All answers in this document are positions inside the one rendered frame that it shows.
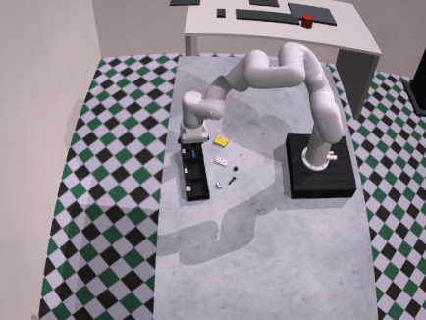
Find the white domino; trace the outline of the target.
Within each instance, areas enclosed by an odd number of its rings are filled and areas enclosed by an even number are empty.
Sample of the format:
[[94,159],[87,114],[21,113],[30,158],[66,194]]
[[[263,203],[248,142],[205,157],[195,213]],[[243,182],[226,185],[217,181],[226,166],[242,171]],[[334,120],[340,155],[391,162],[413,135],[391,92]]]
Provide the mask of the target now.
[[227,166],[227,164],[229,163],[229,161],[227,161],[227,160],[225,160],[225,159],[223,159],[223,158],[220,158],[220,157],[217,157],[216,159],[215,159],[215,162],[216,163],[218,163],[218,164],[221,164],[221,165],[223,165],[223,166]]

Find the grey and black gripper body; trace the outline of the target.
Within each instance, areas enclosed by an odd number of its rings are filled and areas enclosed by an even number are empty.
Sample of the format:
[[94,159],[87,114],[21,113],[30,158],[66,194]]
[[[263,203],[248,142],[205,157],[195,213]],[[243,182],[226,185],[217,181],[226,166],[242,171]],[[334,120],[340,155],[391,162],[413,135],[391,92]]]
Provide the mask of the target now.
[[[206,124],[205,124],[205,120],[203,121],[203,124],[202,124],[202,131],[203,131],[204,133],[206,133]],[[180,124],[180,132],[181,132],[181,143],[183,143],[183,140],[182,140],[182,134],[185,134],[185,133],[186,133],[186,127],[183,125],[183,120],[181,120],[181,124]]]

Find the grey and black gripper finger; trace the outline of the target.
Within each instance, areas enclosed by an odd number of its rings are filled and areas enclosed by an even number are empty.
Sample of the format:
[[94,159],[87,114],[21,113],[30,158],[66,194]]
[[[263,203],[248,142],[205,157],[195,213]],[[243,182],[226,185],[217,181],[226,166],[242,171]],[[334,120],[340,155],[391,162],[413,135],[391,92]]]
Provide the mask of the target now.
[[[180,138],[178,139],[178,144],[182,144]],[[191,145],[190,145],[190,143],[184,144],[184,146],[187,147],[187,152],[189,152],[189,154],[191,154]]]
[[198,154],[198,150],[200,150],[200,146],[201,146],[202,143],[204,143],[204,142],[199,142],[199,143],[196,144],[196,153],[197,154]]

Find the black rack of bins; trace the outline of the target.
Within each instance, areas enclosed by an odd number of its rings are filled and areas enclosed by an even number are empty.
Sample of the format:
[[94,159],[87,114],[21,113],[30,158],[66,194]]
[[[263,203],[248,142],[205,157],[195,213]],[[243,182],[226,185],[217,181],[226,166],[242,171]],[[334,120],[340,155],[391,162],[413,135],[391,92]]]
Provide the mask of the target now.
[[[197,154],[196,143],[191,143],[190,145],[191,154],[187,152],[187,147],[181,144],[187,202],[210,199],[202,146],[200,146]],[[192,150],[194,150],[195,158],[192,158]]]

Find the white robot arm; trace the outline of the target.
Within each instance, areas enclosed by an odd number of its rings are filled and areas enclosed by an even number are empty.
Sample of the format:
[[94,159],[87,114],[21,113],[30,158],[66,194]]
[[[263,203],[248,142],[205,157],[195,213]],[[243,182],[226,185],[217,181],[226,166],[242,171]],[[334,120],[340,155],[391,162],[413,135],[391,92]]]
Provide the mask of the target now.
[[252,50],[227,74],[212,81],[204,99],[196,91],[187,92],[182,98],[186,127],[183,144],[208,142],[207,133],[202,131],[203,121],[216,121],[223,117],[226,95],[231,89],[244,92],[249,87],[284,88],[299,86],[304,82],[314,125],[308,146],[301,154],[302,162],[310,170],[322,171],[330,160],[337,160],[337,156],[331,156],[334,152],[329,150],[343,137],[342,119],[318,59],[308,48],[294,42],[281,46],[278,59],[279,67],[270,67],[269,58],[264,52]]

